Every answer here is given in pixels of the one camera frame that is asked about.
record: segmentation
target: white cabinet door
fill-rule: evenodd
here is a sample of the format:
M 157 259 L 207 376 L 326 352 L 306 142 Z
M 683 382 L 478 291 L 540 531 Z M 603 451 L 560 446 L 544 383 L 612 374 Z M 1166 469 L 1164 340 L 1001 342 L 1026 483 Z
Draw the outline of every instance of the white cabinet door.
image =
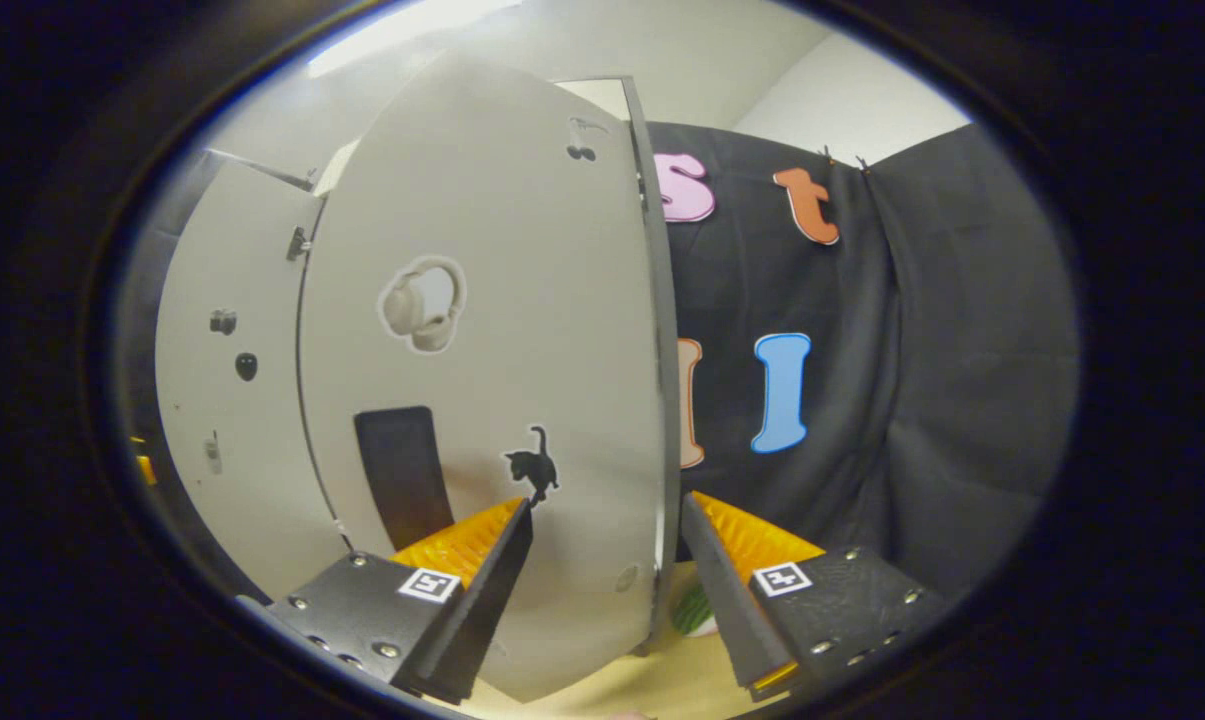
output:
M 457 520 L 533 496 L 505 454 L 537 454 L 530 427 L 546 430 L 558 486 L 533 511 L 533 547 L 480 674 L 516 700 L 584 678 L 649 630 L 665 448 L 678 438 L 665 437 L 636 173 L 629 128 L 606 111 L 443 57 L 362 137 L 311 252 L 305 413 L 355 548 L 393 551 L 355 414 L 433 411 Z M 386 284 L 422 256 L 454 260 L 468 288 L 437 354 L 413 352 L 380 315 Z
M 227 163 L 181 234 L 158 306 L 161 425 L 180 479 L 228 556 L 270 598 L 347 551 L 305 443 L 296 383 L 304 256 L 322 201 Z M 213 332 L 216 309 L 236 314 Z M 239 358 L 249 380 L 239 373 Z

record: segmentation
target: cat sticker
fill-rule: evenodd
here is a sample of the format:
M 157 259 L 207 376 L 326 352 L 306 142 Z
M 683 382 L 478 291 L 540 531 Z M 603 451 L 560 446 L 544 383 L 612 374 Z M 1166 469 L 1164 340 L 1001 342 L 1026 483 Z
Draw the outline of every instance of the cat sticker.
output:
M 549 486 L 558 488 L 557 466 L 548 456 L 548 436 L 543 432 L 543 427 L 531 425 L 529 430 L 539 433 L 539 452 L 512 450 L 502 455 L 509 459 L 509 471 L 515 482 L 528 480 L 535 488 L 535 495 L 530 498 L 530 507 L 535 507 L 548 500 Z

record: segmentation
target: black curtain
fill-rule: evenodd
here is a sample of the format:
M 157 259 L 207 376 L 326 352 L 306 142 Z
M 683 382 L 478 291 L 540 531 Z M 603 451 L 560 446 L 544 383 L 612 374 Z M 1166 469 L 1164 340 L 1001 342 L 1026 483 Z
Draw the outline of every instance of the black curtain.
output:
M 704 460 L 684 489 L 963 592 L 1019 536 L 1063 453 L 1078 347 L 1058 225 L 975 126 L 868 171 L 739 132 L 648 129 L 657 154 L 701 161 L 716 196 L 707 218 L 668 224 L 678 336 L 703 347 Z M 787 169 L 829 191 L 836 243 L 799 231 L 772 179 Z M 766 334 L 811 338 L 807 436 L 758 454 Z

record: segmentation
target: table surface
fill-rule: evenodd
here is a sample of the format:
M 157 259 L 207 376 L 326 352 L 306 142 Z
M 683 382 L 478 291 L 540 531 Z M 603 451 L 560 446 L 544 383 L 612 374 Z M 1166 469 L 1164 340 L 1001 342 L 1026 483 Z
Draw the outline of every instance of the table surface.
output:
M 678 600 L 696 580 L 695 562 L 678 562 L 674 566 L 670 597 Z M 483 720 L 604 720 L 619 712 L 642 712 L 658 720 L 711 720 L 742 715 L 786 697 L 789 694 L 753 702 L 748 691 L 735 684 L 721 635 L 683 637 L 674 628 L 670 612 L 662 612 L 660 627 L 646 657 L 616 659 L 570 687 L 524 706 L 478 679 L 474 684 L 474 696 L 462 703 L 460 712 Z

